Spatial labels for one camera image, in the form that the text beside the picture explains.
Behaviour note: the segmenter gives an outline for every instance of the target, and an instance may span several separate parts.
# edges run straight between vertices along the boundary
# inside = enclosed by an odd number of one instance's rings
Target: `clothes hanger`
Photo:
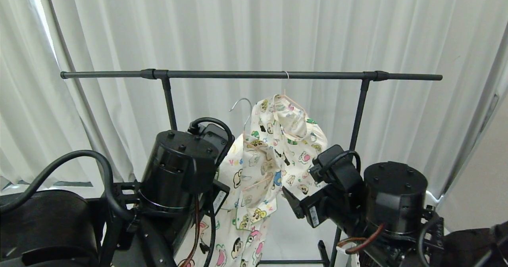
[[[289,81],[289,79],[290,79],[290,78],[289,78],[289,73],[288,73],[287,71],[283,71],[283,72],[285,72],[285,73],[286,73],[286,75],[287,75],[287,81]],[[287,99],[287,100],[288,100],[288,101],[289,101],[292,105],[294,105],[294,106],[296,106],[297,108],[299,108],[300,110],[302,110],[302,111],[305,113],[305,115],[308,115],[308,113],[305,111],[305,109],[304,109],[302,106],[300,106],[300,104],[298,104],[296,101],[292,100],[290,97],[288,97],[288,96],[286,95],[286,93],[285,93],[285,86],[284,86],[284,91],[283,91],[283,94],[281,95],[281,97],[284,97],[284,98],[285,98],[285,99]]]
[[[240,98],[239,100],[237,100],[235,102],[235,104],[233,104],[233,106],[229,109],[229,111],[233,111],[236,107],[236,105],[238,104],[238,102],[242,101],[242,100],[246,100],[248,103],[249,103],[249,106],[250,106],[250,113],[249,113],[249,117],[247,117],[247,120],[245,120],[245,122],[243,123],[243,133],[245,134],[245,131],[246,131],[246,127],[247,127],[247,123],[249,123],[249,120],[250,120],[250,117],[252,116],[252,102],[250,102],[250,100],[246,97],[242,97]]]

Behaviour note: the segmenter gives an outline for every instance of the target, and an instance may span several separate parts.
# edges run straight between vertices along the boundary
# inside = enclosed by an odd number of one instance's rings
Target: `beige wall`
[[[439,207],[450,231],[508,220],[508,97]]]

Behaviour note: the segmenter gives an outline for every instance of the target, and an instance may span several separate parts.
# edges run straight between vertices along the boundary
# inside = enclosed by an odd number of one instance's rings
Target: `sticker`
[[[224,201],[226,197],[225,191],[219,191],[219,193],[216,196],[216,199],[214,200],[214,212],[217,213],[217,210],[221,206],[222,202]]]
[[[310,211],[310,219],[312,220],[312,227],[317,227],[319,225],[319,219],[316,207],[311,207],[309,211]]]

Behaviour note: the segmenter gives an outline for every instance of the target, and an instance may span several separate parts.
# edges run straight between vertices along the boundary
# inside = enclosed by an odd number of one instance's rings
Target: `patterned fabric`
[[[218,180],[230,194],[216,216],[217,232],[212,264],[254,267],[261,260],[276,195],[287,188],[300,200],[321,187],[308,170],[312,159],[327,148],[321,128],[285,97],[275,95],[252,110],[250,135],[240,135],[218,170]],[[201,222],[200,242],[207,248],[210,218]],[[175,259],[183,263],[194,242],[187,233]],[[186,267],[202,266],[206,252],[198,249]]]

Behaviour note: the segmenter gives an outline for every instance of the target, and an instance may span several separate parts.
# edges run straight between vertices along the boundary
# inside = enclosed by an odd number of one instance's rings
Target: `horizontal bar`
[[[386,72],[285,72],[285,71],[100,71],[100,72],[61,72],[62,79],[91,77],[144,77],[146,79],[408,79],[420,81],[440,81],[438,74],[403,74]]]
[[[261,260],[259,264],[323,264],[323,260]]]

